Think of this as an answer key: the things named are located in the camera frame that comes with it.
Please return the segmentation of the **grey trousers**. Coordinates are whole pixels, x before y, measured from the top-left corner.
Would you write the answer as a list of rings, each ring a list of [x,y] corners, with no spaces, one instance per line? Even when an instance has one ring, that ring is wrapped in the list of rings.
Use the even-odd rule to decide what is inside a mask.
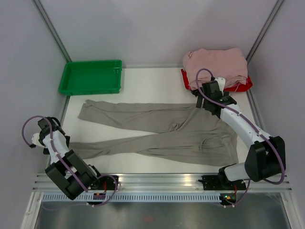
[[[238,162],[235,131],[217,116],[194,104],[113,104],[87,100],[78,118],[146,132],[145,136],[70,143],[70,148],[82,159],[137,153],[217,167]]]

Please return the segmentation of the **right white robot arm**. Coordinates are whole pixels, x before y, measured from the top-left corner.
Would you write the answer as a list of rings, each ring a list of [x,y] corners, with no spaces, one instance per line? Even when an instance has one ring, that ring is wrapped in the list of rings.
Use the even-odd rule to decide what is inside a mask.
[[[282,184],[285,178],[285,142],[252,123],[237,102],[221,90],[223,78],[198,86],[197,107],[202,107],[227,123],[248,148],[246,160],[219,170],[217,183],[228,189],[237,180]]]

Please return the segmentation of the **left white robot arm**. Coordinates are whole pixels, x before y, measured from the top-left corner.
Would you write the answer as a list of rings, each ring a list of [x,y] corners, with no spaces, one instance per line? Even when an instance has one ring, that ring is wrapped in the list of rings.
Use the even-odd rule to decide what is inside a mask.
[[[103,176],[94,173],[92,169],[69,149],[70,137],[66,136],[58,120],[44,117],[38,121],[41,129],[38,142],[51,157],[50,165],[45,169],[49,179],[70,200],[75,200],[89,187],[100,189],[103,186]]]

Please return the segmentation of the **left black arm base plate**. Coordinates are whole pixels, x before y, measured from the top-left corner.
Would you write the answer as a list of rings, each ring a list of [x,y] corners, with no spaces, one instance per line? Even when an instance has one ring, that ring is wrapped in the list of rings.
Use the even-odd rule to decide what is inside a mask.
[[[93,190],[114,190],[115,182],[109,176],[103,176],[91,185]]]

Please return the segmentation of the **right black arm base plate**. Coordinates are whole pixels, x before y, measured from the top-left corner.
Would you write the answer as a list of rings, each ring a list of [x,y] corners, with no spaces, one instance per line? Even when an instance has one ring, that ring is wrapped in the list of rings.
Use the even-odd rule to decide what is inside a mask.
[[[226,178],[219,178],[217,175],[203,175],[198,180],[204,190],[214,191],[237,191],[246,190],[246,185],[242,180],[228,181]]]

